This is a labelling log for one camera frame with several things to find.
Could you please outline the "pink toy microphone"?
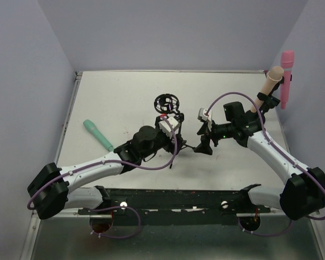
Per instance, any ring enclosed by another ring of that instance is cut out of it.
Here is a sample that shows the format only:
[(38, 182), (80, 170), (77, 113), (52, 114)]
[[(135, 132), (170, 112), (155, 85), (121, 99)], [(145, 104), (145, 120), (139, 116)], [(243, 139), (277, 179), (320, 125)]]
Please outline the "pink toy microphone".
[(280, 101), (281, 109), (286, 109), (289, 100), (290, 82), (292, 79), (291, 71), (295, 61), (295, 52), (293, 50), (286, 50), (281, 55), (280, 64), (284, 70), (283, 78), (280, 85)]

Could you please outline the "black tripod shock-mount stand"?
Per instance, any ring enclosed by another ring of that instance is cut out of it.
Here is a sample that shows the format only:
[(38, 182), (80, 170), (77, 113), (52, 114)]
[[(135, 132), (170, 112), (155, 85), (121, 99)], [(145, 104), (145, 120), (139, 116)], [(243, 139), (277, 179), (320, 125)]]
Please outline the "black tripod shock-mount stand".
[[(184, 122), (184, 114), (179, 110), (179, 100), (178, 98), (173, 94), (161, 94), (154, 100), (154, 109), (159, 113), (159, 115), (155, 119), (155, 128), (154, 128), (154, 134), (155, 137), (153, 139), (154, 141), (154, 154), (157, 153), (158, 150), (164, 149), (165, 147), (170, 143), (170, 138), (159, 128), (159, 121), (161, 120), (161, 116), (173, 116), (175, 119), (177, 119), (180, 122), (180, 127), (175, 132), (173, 131), (173, 137), (176, 137), (176, 134), (180, 133), (182, 130), (182, 123)], [(187, 141), (183, 138), (183, 146), (182, 149), (185, 148), (192, 148), (192, 146), (187, 144)], [(163, 166), (159, 166), (154, 168), (153, 170), (162, 170), (163, 168), (172, 167), (172, 163), (177, 156), (177, 145), (175, 145), (175, 151), (172, 154), (172, 158)]]

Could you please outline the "beige toy microphone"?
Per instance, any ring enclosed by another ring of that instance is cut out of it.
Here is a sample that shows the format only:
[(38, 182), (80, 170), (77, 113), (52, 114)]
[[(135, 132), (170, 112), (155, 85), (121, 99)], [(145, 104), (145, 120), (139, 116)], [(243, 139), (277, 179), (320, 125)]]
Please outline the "beige toy microphone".
[[(266, 74), (266, 80), (260, 89), (259, 92), (269, 95), (273, 90), (275, 84), (282, 78), (284, 70), (280, 66), (273, 67), (270, 71)], [(257, 111), (257, 108), (261, 106), (263, 102), (259, 101), (258, 97), (255, 97), (254, 104), (250, 108), (250, 112), (254, 113)]]

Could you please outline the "mint green toy microphone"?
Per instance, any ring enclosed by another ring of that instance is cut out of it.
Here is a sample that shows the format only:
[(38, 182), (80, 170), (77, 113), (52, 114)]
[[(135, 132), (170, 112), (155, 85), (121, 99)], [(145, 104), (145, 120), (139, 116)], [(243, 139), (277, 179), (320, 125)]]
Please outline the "mint green toy microphone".
[(96, 125), (90, 121), (85, 120), (83, 122), (85, 129), (109, 152), (114, 151), (113, 145), (108, 141), (108, 139), (98, 130)]

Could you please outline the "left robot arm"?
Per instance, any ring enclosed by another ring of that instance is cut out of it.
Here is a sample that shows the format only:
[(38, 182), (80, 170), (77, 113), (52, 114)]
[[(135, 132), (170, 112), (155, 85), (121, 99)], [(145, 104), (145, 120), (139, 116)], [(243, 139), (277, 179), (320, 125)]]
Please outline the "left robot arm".
[(82, 193), (84, 185), (134, 169), (162, 170), (174, 159), (157, 167), (143, 166), (142, 162), (154, 157), (160, 149), (176, 157), (182, 144), (180, 134), (174, 128), (143, 126), (132, 140), (95, 160), (62, 167), (54, 162), (46, 164), (28, 185), (30, 200), (27, 208), (35, 210), (41, 220), (49, 219), (64, 209), (96, 209), (102, 204), (102, 194), (98, 188), (89, 188)]

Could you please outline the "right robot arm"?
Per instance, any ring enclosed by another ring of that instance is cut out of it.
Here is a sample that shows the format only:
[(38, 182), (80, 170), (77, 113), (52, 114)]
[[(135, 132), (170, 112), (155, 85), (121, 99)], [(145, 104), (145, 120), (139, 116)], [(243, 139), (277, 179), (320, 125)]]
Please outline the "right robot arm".
[(325, 208), (325, 174), (320, 168), (310, 168), (285, 151), (262, 129), (259, 115), (245, 111), (241, 102), (227, 103), (223, 108), (224, 124), (216, 124), (206, 108), (199, 110), (198, 120), (203, 125), (197, 134), (201, 143), (194, 152), (211, 155), (210, 142), (217, 146), (219, 140), (232, 138), (262, 158), (284, 184), (283, 188), (250, 186), (252, 204), (280, 209), (292, 220)]

